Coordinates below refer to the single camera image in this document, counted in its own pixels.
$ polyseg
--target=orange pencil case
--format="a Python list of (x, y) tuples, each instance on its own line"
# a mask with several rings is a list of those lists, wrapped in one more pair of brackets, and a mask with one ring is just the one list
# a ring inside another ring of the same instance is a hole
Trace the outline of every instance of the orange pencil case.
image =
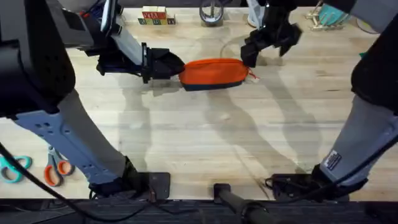
[(217, 90), (242, 84), (249, 73), (243, 62), (233, 58), (204, 59), (189, 62), (180, 73), (187, 91)]

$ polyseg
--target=wooden table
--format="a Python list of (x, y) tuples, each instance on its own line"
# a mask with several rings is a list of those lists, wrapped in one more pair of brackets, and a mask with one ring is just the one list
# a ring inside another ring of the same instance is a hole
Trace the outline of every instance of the wooden table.
[[(177, 26), (140, 26), (139, 9), (124, 13), (130, 32), (150, 47), (165, 47), (184, 62), (203, 58), (239, 58), (252, 28), (247, 9), (228, 9), (224, 26), (201, 26), (198, 9), (168, 9)], [(334, 143), (350, 109), (350, 75), (377, 36), (352, 25), (333, 32), (311, 32), (294, 11), (303, 35), (283, 59), (278, 50), (261, 52), (254, 73), (259, 82), (227, 90), (186, 92), (176, 80), (143, 85), (128, 74), (102, 77), (96, 58), (69, 50), (76, 89), (93, 121), (111, 144), (138, 170), (170, 172), (170, 198), (209, 199), (214, 183), (227, 182), (244, 198), (272, 199), (262, 187), (273, 173), (310, 172)], [(34, 159), (30, 171), (43, 180), (46, 143), (9, 120), (0, 120), (0, 141), (14, 155)], [(393, 148), (372, 170), (370, 182), (353, 200), (398, 200), (398, 158)], [(87, 198), (80, 171), (57, 192)], [(24, 179), (0, 182), (1, 198), (46, 198), (49, 194)]]

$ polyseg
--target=black cable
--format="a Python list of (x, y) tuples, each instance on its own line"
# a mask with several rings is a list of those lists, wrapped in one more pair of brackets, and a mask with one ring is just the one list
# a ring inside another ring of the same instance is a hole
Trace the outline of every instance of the black cable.
[(150, 202), (150, 201), (148, 201), (148, 203), (151, 204), (153, 207), (155, 207), (155, 208), (157, 208), (157, 209), (159, 209), (159, 210), (161, 210), (161, 211), (163, 211), (165, 213), (174, 215), (174, 216), (183, 215), (183, 214), (189, 214), (189, 213), (199, 213), (199, 215), (201, 217), (201, 223), (202, 224), (206, 224), (206, 218), (205, 218), (205, 216), (203, 214), (203, 211), (200, 210), (199, 208), (179, 210), (179, 211), (170, 211), (170, 210), (168, 210), (168, 209), (166, 209), (164, 207), (161, 207), (160, 204), (158, 204), (158, 203), (153, 203), (153, 202)]
[(338, 184), (348, 180), (349, 178), (351, 178), (352, 176), (354, 176), (355, 174), (357, 174), (359, 171), (361, 171), (363, 168), (365, 168), (367, 165), (369, 165), (370, 163), (372, 163), (372, 161), (376, 160), (378, 157), (382, 156), (383, 153), (385, 153), (390, 147), (392, 147), (396, 142), (398, 141), (398, 136), (396, 136), (395, 138), (391, 139), (391, 141), (389, 141), (386, 145), (384, 145), (383, 147), (380, 148), (380, 150), (378, 150), (377, 152), (375, 152), (371, 157), (369, 157), (368, 159), (366, 159), (364, 162), (362, 162), (359, 166), (357, 166), (355, 169), (353, 169), (351, 172), (349, 172), (348, 174), (346, 174), (344, 177), (334, 181), (333, 183), (330, 183), (326, 186), (323, 186), (317, 190), (314, 190), (313, 192), (310, 192), (306, 195), (302, 195), (302, 196), (298, 196), (298, 197), (294, 197), (290, 200), (285, 200), (285, 201), (265, 201), (263, 203), (272, 203), (272, 204), (285, 204), (285, 203), (294, 203), (294, 202), (298, 202), (301, 200), (308, 200), (314, 196), (317, 196), (321, 193), (323, 193), (324, 191), (336, 187)]
[(41, 182), (34, 175), (32, 175), (28, 170), (26, 170), (24, 167), (22, 167), (19, 164), (19, 162), (17, 162), (14, 159), (14, 157), (11, 155), (11, 153), (8, 152), (7, 149), (4, 148), (4, 146), (1, 143), (0, 143), (0, 153), (4, 156), (4, 158), (7, 160), (7, 162), (10, 163), (13, 167), (15, 167), (16, 170), (18, 170), (22, 175), (24, 175), (26, 178), (28, 178), (30, 181), (32, 181), (35, 185), (37, 185), (38, 187), (40, 187), (41, 189), (43, 189), (44, 191), (46, 191), (50, 195), (52, 195), (55, 198), (61, 200), (63, 203), (65, 203), (71, 209), (73, 209), (77, 214), (79, 214), (79, 215), (81, 215), (83, 217), (87, 217), (87, 218), (90, 218), (92, 220), (99, 221), (99, 222), (116, 223), (116, 222), (120, 222), (120, 221), (123, 221), (123, 220), (127, 220), (127, 219), (133, 217), (134, 215), (137, 215), (138, 213), (140, 213), (140, 212), (144, 211), (145, 209), (149, 208), (150, 206), (152, 206), (151, 204), (144, 205), (140, 209), (135, 211), (134, 213), (132, 213), (132, 214), (126, 216), (126, 217), (123, 217), (123, 218), (105, 219), (105, 218), (96, 217), (96, 216), (94, 216), (94, 215), (82, 210), (81, 208), (77, 207), (74, 203), (72, 203), (71, 201), (66, 199), (64, 196), (58, 194), (56, 191), (54, 191), (50, 187), (48, 187), (45, 184), (43, 184), (43, 182)]

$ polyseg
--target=scissor handle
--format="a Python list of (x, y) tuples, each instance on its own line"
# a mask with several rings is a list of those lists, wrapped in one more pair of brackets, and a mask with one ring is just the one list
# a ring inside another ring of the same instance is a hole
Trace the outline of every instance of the scissor handle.
[(49, 147), (49, 154), (53, 156), (57, 170), (61, 175), (70, 175), (75, 171), (75, 166), (70, 164), (69, 161), (62, 159), (60, 153), (52, 146)]
[(75, 166), (66, 160), (61, 160), (57, 162), (57, 169), (61, 175), (70, 175), (75, 170)]
[(58, 187), (62, 184), (62, 176), (55, 166), (54, 157), (49, 153), (49, 162), (44, 168), (44, 180), (51, 187)]
[[(23, 175), (17, 169), (15, 169), (15, 167), (13, 167), (10, 163), (8, 163), (7, 160), (5, 160), (5, 158), (2, 157), (0, 159), (1, 159), (0, 178), (3, 181), (5, 181), (5, 183), (9, 184), (20, 182)], [(32, 165), (32, 158), (30, 158), (29, 156), (15, 156), (14, 159), (17, 161), (25, 160), (25, 164), (23, 165), (25, 169), (28, 169)], [(15, 179), (10, 179), (7, 176), (7, 170), (10, 170), (11, 172), (16, 174)]]

